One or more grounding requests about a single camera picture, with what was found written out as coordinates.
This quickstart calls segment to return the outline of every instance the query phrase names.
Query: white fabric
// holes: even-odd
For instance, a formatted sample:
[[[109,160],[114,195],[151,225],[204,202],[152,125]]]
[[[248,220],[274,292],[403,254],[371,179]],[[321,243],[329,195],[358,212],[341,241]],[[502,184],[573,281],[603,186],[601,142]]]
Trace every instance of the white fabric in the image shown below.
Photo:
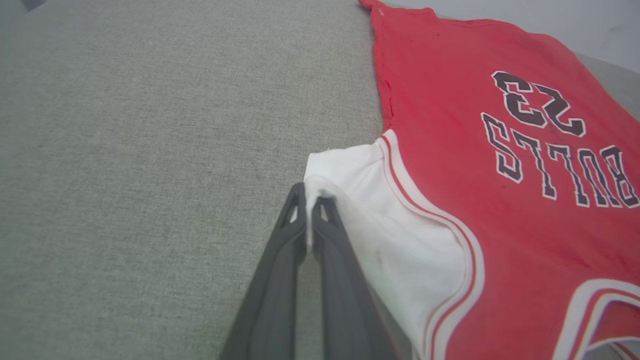
[[[429,317],[462,284],[463,249],[447,226],[398,200],[384,166],[378,143],[311,154],[307,214],[319,196],[335,198],[367,280],[421,349]]]

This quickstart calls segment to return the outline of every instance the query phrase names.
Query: basketball jersey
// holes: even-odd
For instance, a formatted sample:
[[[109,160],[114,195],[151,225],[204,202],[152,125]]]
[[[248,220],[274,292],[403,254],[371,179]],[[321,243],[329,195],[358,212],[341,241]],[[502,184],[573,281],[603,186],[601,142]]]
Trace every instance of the basketball jersey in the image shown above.
[[[361,2],[385,132],[311,155],[305,184],[419,357],[640,339],[640,125],[549,36]]]

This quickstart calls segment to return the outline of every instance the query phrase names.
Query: red fabric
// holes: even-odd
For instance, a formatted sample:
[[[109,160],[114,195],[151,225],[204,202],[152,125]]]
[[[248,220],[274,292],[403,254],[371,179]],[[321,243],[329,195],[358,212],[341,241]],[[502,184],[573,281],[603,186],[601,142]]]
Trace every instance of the red fabric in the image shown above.
[[[431,9],[361,3],[371,9],[375,30],[384,128],[395,131],[404,165],[419,190],[470,228],[484,256],[483,291],[445,345],[447,359],[551,358],[581,284],[591,279],[640,284],[640,207],[634,202],[640,192],[640,125],[552,37],[494,20],[444,20]],[[531,92],[506,83],[501,90],[492,77],[498,71],[521,79]],[[557,101],[545,113],[554,100],[545,89],[557,90],[568,105]],[[526,100],[520,102],[520,113],[533,109],[540,115],[516,118],[508,110],[509,92],[512,100],[518,94]],[[489,142],[482,114],[504,124],[508,140],[496,127],[489,128],[520,160],[519,182],[499,172],[497,154],[508,166],[514,161]],[[577,120],[568,129],[571,119],[583,120],[584,134]],[[540,120],[543,125],[532,124]],[[526,144],[516,144],[513,131],[539,141],[541,160]],[[555,152],[552,159],[548,144],[568,147],[582,200],[563,157]],[[612,145],[623,154],[618,172],[626,176],[622,195],[612,173],[619,169],[615,158],[607,164],[600,154]],[[594,154],[604,185],[589,152],[581,153],[607,207],[596,205],[580,149]],[[556,199],[543,196],[539,162],[555,191],[546,190]],[[579,204],[584,198],[588,206]],[[606,326],[595,337],[637,331],[632,323],[637,314],[636,307],[615,306],[605,312]]]

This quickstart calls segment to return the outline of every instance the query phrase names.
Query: black lettering with white outline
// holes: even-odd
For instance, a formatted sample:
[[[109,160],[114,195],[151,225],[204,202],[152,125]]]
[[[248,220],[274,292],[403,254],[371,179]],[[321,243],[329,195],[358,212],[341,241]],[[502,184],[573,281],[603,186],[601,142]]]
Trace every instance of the black lettering with white outline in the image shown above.
[[[569,124],[563,124],[560,122],[558,118],[569,110],[571,105],[563,99],[558,90],[538,84],[534,84],[534,86],[538,91],[553,98],[546,103],[542,109],[545,111],[545,114],[547,114],[549,120],[551,120],[551,122],[553,122],[560,131],[565,134],[572,134],[579,137],[583,137],[587,133],[587,127],[584,125],[584,120],[582,119],[569,119]]]
[[[513,139],[515,140],[516,144],[523,149],[526,149],[528,145],[531,153],[536,158],[536,166],[542,174],[542,196],[548,199],[556,200],[556,188],[551,185],[551,177],[549,176],[549,173],[545,171],[545,163],[542,160],[542,156],[540,156],[540,141],[538,139],[530,138],[526,135],[523,135],[518,131],[515,131],[514,129],[511,129],[511,133],[513,133]]]
[[[496,132],[493,129],[498,129],[500,137],[509,141],[509,133],[507,132],[507,127],[500,120],[492,117],[487,113],[482,113],[482,120],[484,121],[484,126],[486,128],[486,137],[489,140],[489,143],[493,145],[498,151],[495,152],[496,156],[496,171],[498,174],[508,177],[514,182],[520,184],[522,181],[522,163],[516,156],[516,154],[511,151],[511,149],[504,145],[502,142],[498,141],[496,138]],[[510,156],[513,166],[510,167],[507,164],[506,156]]]
[[[496,71],[492,75],[495,80],[495,86],[500,88],[504,93],[504,105],[514,118],[518,121],[536,127],[547,126],[547,120],[542,112],[534,109],[523,110],[522,104],[529,105],[529,101],[517,92],[509,91],[508,84],[515,84],[518,92],[533,92],[531,85],[515,75],[511,75],[504,71]]]
[[[604,162],[607,164],[609,172],[616,181],[616,189],[618,190],[618,196],[622,199],[622,202],[624,202],[628,208],[640,206],[640,200],[634,193],[634,187],[631,186],[631,183],[627,179],[627,175],[625,175],[625,169],[622,165],[622,152],[620,149],[615,145],[611,145],[610,147],[600,150],[600,155],[604,158]],[[611,163],[609,163],[609,159],[613,160],[615,168]],[[624,184],[627,185],[628,196],[625,196],[623,191],[622,186]]]
[[[602,186],[607,192],[609,201],[607,201],[607,198],[602,195],[600,189],[598,189],[598,186],[595,184],[593,180],[594,177],[591,176],[591,169],[587,166],[586,163],[587,159],[591,160],[591,164],[593,165],[593,168],[596,170],[596,173],[598,175],[598,182],[600,183],[600,186]],[[580,160],[580,165],[582,165],[584,177],[586,177],[587,181],[589,181],[589,184],[591,184],[591,187],[593,188],[593,195],[596,198],[596,206],[608,208],[609,203],[611,203],[614,208],[621,208],[622,205],[620,205],[620,202],[616,198],[614,198],[613,195],[611,195],[611,191],[609,190],[609,187],[607,185],[607,178],[604,177],[604,174],[602,174],[602,170],[600,169],[600,165],[598,164],[598,159],[596,158],[596,155],[593,153],[593,151],[589,149],[578,149],[578,160]]]
[[[575,187],[575,203],[578,206],[583,206],[585,208],[589,207],[589,198],[582,191],[582,181],[578,174],[573,171],[573,165],[571,164],[571,156],[569,155],[569,146],[566,145],[553,145],[547,144],[549,158],[552,160],[558,160],[557,155],[560,154],[564,158],[564,168],[569,171],[571,174],[571,179],[573,180],[573,186]]]

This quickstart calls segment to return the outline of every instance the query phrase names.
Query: gray tablecloth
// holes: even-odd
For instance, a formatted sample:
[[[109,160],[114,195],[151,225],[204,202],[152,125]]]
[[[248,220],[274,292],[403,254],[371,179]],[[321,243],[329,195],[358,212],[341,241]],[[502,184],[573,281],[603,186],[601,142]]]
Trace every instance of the gray tablecloth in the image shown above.
[[[381,133],[372,39],[355,0],[50,0],[4,28],[0,357],[215,358],[307,155]],[[640,76],[583,61],[638,118]]]

